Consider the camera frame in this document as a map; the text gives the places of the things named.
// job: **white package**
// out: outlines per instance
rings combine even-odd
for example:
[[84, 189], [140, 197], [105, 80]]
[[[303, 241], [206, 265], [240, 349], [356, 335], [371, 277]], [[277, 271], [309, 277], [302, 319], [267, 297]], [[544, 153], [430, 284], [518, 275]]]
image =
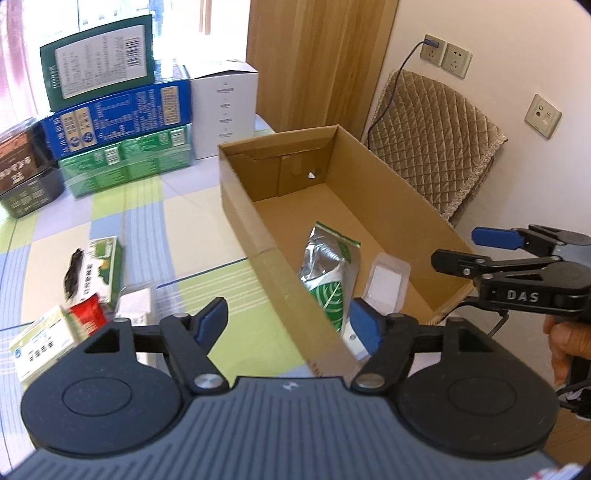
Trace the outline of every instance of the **white package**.
[[[131, 320], [134, 327], [154, 325], [154, 292], [151, 286], [125, 287], [121, 290], [115, 318]], [[138, 352], [138, 362], [156, 368], [156, 353]]]
[[380, 253], [374, 260], [363, 299], [382, 315], [402, 310], [410, 279], [410, 264]]

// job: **metal screw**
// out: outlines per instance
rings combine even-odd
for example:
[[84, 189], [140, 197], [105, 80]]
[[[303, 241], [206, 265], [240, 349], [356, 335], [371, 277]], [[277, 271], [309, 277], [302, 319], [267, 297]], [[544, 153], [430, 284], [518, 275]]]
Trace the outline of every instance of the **metal screw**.
[[195, 378], [195, 385], [204, 390], [212, 390], [223, 385], [223, 377], [218, 374], [201, 374]]
[[383, 387], [386, 383], [386, 380], [384, 377], [378, 374], [361, 374], [355, 379], [355, 383], [357, 383], [361, 388], [375, 390], [376, 388]]

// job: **pink curtain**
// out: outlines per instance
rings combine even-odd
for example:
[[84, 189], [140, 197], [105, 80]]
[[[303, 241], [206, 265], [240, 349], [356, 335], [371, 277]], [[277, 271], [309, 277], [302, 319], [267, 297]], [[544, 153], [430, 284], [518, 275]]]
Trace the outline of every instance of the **pink curtain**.
[[38, 113], [25, 41], [24, 2], [0, 0], [0, 133]]

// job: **white box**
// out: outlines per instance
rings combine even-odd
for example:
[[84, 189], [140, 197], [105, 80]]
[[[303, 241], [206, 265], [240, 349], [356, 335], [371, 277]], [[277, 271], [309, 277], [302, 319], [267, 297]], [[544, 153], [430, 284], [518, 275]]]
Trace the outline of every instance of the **white box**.
[[241, 61], [192, 61], [193, 151], [217, 155], [221, 143], [254, 136], [258, 72]]

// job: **red packet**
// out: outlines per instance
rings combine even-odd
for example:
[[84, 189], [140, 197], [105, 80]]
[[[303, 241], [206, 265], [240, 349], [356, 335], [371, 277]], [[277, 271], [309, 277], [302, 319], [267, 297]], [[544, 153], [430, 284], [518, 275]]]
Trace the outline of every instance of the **red packet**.
[[74, 305], [70, 308], [70, 311], [76, 316], [78, 322], [80, 322], [87, 337], [107, 324], [103, 310], [99, 305], [99, 296], [96, 293], [78, 305]]

